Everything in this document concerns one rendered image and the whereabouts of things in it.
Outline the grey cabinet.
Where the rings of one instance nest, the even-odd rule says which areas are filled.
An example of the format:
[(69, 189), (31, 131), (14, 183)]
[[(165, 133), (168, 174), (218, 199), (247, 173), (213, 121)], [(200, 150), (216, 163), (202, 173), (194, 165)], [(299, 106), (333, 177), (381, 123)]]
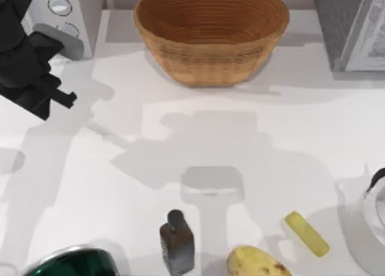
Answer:
[(334, 72), (385, 72), (385, 0), (313, 0)]

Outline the large microwave knob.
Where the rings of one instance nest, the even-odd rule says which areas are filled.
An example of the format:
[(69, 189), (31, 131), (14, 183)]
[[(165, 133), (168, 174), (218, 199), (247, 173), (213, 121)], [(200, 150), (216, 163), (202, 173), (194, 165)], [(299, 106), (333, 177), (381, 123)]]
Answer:
[(72, 12), (69, 0), (48, 0), (48, 9), (57, 16), (68, 16)]

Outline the dark grey grater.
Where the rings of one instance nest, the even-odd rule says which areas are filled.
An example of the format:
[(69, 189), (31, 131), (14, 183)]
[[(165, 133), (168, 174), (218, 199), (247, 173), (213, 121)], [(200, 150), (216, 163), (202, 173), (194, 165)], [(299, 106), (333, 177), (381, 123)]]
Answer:
[(159, 228), (162, 258), (170, 276), (183, 276), (195, 267), (194, 234), (181, 210), (167, 214), (167, 222)]

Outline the brown woven basket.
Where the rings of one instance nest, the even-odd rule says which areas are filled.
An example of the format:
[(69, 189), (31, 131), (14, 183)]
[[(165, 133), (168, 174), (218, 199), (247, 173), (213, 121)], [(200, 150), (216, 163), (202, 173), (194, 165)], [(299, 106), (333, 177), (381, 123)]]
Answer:
[(157, 64), (188, 87), (232, 87), (266, 63), (289, 23), (282, 0), (141, 0), (134, 24)]

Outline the yellow potato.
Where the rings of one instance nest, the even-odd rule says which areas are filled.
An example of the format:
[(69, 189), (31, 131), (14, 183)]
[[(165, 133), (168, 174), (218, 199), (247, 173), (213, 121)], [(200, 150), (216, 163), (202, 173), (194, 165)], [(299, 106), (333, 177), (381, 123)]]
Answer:
[(293, 276), (284, 264), (263, 250), (241, 245), (226, 260), (228, 276)]

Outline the pale microwave oven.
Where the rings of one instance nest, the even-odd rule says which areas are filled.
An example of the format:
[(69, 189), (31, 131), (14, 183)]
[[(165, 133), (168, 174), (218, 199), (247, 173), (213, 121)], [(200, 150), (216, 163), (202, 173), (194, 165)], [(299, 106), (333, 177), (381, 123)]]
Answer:
[(48, 0), (32, 0), (22, 20), (22, 25), (26, 33), (30, 34), (33, 32), (33, 26), (37, 23), (45, 23), (54, 28), (64, 22), (72, 23), (79, 29), (78, 38), (84, 44), (83, 60), (92, 59), (105, 0), (69, 1), (72, 5), (72, 12), (68, 16), (57, 16), (48, 9)]

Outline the green metal bowl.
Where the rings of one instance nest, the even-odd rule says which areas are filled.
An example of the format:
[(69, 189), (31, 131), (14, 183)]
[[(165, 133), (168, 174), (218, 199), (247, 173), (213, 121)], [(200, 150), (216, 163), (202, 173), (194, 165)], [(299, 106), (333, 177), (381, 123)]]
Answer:
[(29, 265), (20, 276), (121, 276), (112, 255), (103, 248), (73, 245)]

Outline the small microwave knob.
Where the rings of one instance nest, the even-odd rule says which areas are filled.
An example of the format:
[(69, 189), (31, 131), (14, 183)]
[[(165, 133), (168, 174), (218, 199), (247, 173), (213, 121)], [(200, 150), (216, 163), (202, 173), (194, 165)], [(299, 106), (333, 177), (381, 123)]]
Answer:
[(64, 22), (60, 25), (57, 25), (57, 30), (65, 32), (66, 34), (75, 38), (79, 37), (79, 29), (74, 24), (69, 22)]

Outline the pale grey rounded box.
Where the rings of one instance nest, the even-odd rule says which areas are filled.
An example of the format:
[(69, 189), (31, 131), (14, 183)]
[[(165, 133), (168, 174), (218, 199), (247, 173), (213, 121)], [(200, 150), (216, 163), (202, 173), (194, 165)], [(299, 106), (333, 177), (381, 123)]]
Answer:
[(45, 23), (35, 24), (32, 30), (41, 32), (50, 38), (60, 41), (63, 44), (60, 55), (70, 60), (82, 60), (84, 58), (84, 44), (81, 39)]

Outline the yellow flat slice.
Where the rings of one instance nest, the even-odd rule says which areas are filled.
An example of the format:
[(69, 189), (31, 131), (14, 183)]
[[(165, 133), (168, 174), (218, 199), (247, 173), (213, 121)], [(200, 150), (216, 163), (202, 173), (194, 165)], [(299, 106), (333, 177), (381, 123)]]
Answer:
[(323, 257), (330, 251), (328, 243), (300, 213), (293, 211), (287, 214), (285, 223), (316, 257)]

